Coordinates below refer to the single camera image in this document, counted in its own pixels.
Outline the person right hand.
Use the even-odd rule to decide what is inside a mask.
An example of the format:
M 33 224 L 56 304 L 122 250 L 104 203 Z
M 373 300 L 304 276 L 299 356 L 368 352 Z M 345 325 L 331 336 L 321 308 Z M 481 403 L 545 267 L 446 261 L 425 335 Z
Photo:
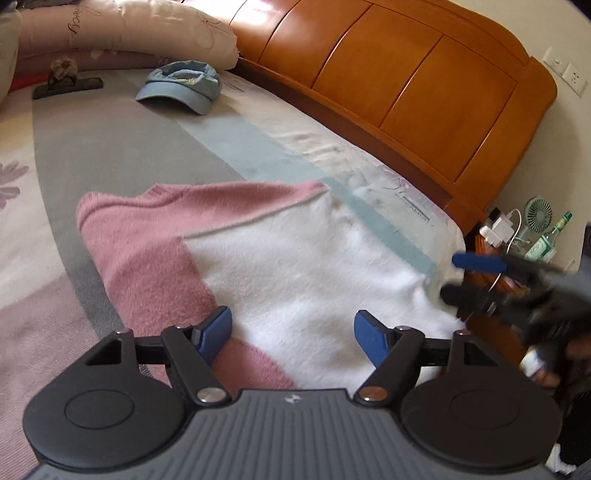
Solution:
M 535 352 L 541 366 L 530 378 L 546 389 L 562 383 L 569 388 L 590 387 L 590 334 L 581 335 L 562 346 L 541 346 Z

